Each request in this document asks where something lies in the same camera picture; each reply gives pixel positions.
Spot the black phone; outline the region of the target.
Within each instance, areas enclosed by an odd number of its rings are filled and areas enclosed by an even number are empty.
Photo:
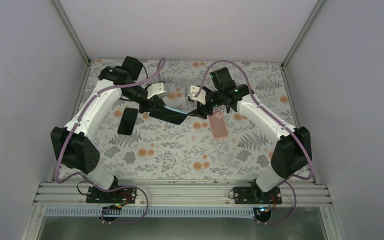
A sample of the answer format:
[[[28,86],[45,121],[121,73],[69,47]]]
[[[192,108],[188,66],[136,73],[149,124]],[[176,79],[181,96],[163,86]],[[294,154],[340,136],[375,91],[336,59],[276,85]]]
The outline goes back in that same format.
[[[117,129],[119,135],[130,136],[133,133],[139,110],[136,108],[125,108]]]
[[[186,112],[180,111],[176,108],[168,107],[166,105],[164,105],[162,108],[151,109],[148,115],[152,118],[175,125],[181,125],[188,117]]]

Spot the pink phone case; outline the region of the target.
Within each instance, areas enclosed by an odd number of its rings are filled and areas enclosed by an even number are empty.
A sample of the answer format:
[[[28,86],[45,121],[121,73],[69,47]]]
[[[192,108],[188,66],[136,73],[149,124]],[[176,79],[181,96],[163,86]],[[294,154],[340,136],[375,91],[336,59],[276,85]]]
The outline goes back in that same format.
[[[208,117],[212,135],[215,139],[222,139],[228,136],[228,129],[224,120],[224,115],[220,110],[214,111]]]

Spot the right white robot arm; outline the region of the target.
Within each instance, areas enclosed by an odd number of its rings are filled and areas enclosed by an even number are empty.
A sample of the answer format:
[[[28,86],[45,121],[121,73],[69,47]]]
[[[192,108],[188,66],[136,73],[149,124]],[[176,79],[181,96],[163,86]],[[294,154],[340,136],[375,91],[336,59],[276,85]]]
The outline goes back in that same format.
[[[311,163],[311,136],[305,127],[297,128],[268,109],[251,89],[249,83],[236,84],[226,67],[210,73],[215,90],[190,85],[186,89],[189,101],[196,102],[190,116],[205,119],[215,107],[225,106],[248,118],[275,148],[267,169],[251,182],[251,198],[258,204],[270,197],[270,191],[284,183]]]

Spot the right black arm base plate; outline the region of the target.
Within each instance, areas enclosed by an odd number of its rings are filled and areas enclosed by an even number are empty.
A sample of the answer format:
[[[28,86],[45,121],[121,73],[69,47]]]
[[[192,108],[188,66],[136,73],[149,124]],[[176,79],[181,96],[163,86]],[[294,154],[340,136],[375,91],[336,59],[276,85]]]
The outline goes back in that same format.
[[[232,189],[233,199],[237,205],[269,205],[282,204],[282,194],[278,186],[267,192],[248,186],[236,186]]]

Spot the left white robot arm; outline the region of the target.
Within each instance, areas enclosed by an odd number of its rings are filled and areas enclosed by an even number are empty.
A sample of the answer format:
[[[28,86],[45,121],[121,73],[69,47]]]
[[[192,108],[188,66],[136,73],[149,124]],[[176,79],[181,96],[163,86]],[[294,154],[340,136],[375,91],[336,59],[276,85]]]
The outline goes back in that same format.
[[[120,66],[107,66],[98,76],[97,84],[85,104],[64,127],[54,127],[51,142],[56,158],[53,178],[58,184],[74,176],[82,177],[99,190],[99,196],[111,203],[119,197],[116,177],[100,163],[100,152],[93,144],[93,137],[111,106],[122,96],[146,106],[155,102],[165,88],[155,83],[143,88],[153,78],[159,77],[166,63],[161,58],[156,71],[138,81],[143,63],[134,57],[126,57]]]

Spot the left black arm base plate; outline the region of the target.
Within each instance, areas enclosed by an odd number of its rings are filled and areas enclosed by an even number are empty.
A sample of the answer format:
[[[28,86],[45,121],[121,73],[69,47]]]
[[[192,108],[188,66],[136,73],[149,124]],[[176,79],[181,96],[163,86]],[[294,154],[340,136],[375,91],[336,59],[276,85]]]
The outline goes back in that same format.
[[[116,191],[104,192],[96,187],[89,187],[85,202],[88,204],[134,204],[137,189],[125,187]]]

